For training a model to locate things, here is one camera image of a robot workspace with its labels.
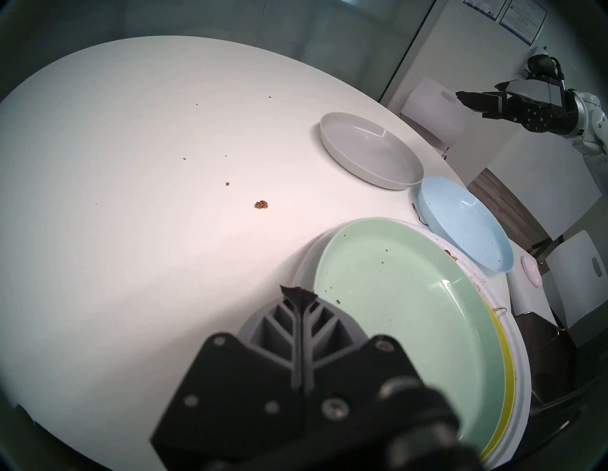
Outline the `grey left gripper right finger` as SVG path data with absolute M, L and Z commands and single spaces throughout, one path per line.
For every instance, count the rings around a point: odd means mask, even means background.
M 405 470 L 421 453 L 424 384 L 399 343 L 300 293 L 301 470 Z

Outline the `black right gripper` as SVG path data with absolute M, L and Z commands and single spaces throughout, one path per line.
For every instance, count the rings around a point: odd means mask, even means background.
M 556 79 L 511 80 L 495 85 L 498 92 L 455 93 L 467 108 L 485 108 L 483 118 L 521 124 L 530 132 L 562 137 L 582 133 L 582 112 L 575 90 Z

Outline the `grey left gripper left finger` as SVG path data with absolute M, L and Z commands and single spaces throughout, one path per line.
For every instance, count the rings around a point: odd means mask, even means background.
M 167 470 L 239 463 L 302 438 L 302 329 L 311 305 L 311 292 L 281 286 L 236 335 L 206 339 L 151 436 Z

